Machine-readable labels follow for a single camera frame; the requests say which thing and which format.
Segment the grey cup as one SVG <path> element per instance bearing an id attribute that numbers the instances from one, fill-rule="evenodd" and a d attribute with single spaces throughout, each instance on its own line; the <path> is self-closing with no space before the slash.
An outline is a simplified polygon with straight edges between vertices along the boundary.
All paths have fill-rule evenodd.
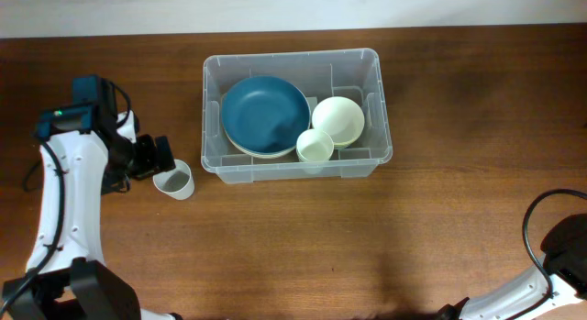
<path id="1" fill-rule="evenodd" d="M 175 168 L 152 177 L 155 187 L 176 200 L 186 200 L 194 194 L 194 176 L 187 163 L 175 160 Z"/>

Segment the beige plate bowl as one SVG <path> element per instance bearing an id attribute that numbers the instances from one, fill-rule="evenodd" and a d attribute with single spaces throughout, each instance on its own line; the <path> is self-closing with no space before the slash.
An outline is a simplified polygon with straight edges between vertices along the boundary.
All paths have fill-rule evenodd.
<path id="1" fill-rule="evenodd" d="M 292 152 L 294 150 L 294 147 L 288 148 L 288 149 L 284 149 L 281 151 L 277 151 L 277 152 L 270 152 L 270 153 L 261 153 L 261 152 L 256 152 L 250 149 L 246 149 L 242 146 L 240 146 L 238 143 L 234 142 L 232 139 L 229 140 L 230 143 L 238 150 L 240 150 L 241 152 L 252 156 L 253 158 L 259 158 L 259 159 L 277 159 L 280 157 L 283 157 L 287 154 L 289 154 L 290 152 Z"/>
<path id="2" fill-rule="evenodd" d="M 227 139 L 238 150 L 254 158 L 276 159 L 283 157 L 295 148 L 300 130 L 275 128 L 245 128 L 237 132 L 235 128 L 224 129 Z"/>

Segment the blue plate bowl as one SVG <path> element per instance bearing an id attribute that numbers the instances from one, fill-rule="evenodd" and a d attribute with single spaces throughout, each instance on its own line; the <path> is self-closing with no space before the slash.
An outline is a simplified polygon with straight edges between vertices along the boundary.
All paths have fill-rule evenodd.
<path id="1" fill-rule="evenodd" d="M 274 76 L 255 76 L 228 90 L 221 120 L 224 129 L 235 128 L 237 132 L 282 127 L 302 134 L 310 128 L 311 110 L 304 94 L 292 83 Z"/>

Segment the cream white cup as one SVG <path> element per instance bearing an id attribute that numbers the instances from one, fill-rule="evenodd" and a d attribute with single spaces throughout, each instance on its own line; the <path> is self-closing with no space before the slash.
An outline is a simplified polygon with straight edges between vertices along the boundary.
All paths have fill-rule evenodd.
<path id="1" fill-rule="evenodd" d="M 328 133 L 318 129 L 308 129 L 296 141 L 296 153 L 301 162 L 323 162 L 330 160 L 334 152 L 334 142 Z"/>

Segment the white small bowl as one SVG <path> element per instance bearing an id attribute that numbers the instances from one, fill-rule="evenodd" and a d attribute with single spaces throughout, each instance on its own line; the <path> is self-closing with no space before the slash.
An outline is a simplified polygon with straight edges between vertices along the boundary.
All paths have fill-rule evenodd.
<path id="1" fill-rule="evenodd" d="M 332 96 L 317 104 L 312 114 L 312 127 L 328 133 L 333 142 L 345 142 L 360 137 L 365 116 L 353 100 Z"/>

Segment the mint green cup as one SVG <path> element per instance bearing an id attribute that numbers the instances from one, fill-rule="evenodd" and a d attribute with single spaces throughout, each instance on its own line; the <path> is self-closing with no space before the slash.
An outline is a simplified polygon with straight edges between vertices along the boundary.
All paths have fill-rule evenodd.
<path id="1" fill-rule="evenodd" d="M 305 160 L 300 158 L 299 161 L 303 163 L 302 171 L 310 175 L 321 173 L 327 164 L 327 160 Z"/>

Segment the yellow small bowl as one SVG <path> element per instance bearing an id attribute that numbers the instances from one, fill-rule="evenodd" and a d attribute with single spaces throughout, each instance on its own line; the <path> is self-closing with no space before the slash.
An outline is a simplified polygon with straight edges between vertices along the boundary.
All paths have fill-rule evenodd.
<path id="1" fill-rule="evenodd" d="M 352 140 L 348 140 L 345 142 L 333 142 L 334 148 L 335 149 L 345 149 L 350 147 L 353 143 L 357 142 L 360 139 L 360 137 L 354 138 Z"/>

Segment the mint green small bowl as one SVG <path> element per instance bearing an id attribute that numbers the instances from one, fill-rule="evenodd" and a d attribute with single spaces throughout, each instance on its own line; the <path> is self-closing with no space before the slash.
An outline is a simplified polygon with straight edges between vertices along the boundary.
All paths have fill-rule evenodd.
<path id="1" fill-rule="evenodd" d="M 352 144 L 334 144 L 335 150 L 348 149 Z"/>

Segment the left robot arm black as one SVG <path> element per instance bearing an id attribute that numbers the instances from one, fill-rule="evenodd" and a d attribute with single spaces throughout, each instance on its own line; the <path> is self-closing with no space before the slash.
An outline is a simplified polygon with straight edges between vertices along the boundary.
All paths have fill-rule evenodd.
<path id="1" fill-rule="evenodd" d="M 142 308 L 105 265 L 101 197 L 175 167 L 165 137 L 138 135 L 134 114 L 72 105 L 41 114 L 43 168 L 38 234 L 23 277 L 5 282 L 2 314 L 14 319 L 174 319 Z"/>

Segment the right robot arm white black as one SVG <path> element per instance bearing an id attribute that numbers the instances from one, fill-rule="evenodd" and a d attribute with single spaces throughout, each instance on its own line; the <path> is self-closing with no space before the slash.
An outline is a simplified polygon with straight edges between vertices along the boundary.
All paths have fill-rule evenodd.
<path id="1" fill-rule="evenodd" d="M 586 300 L 586 215 L 570 215 L 555 225 L 543 239 L 540 262 L 552 281 L 548 284 L 536 267 L 531 267 L 493 292 L 447 304 L 433 317 L 449 320 L 535 319 L 561 306 Z"/>

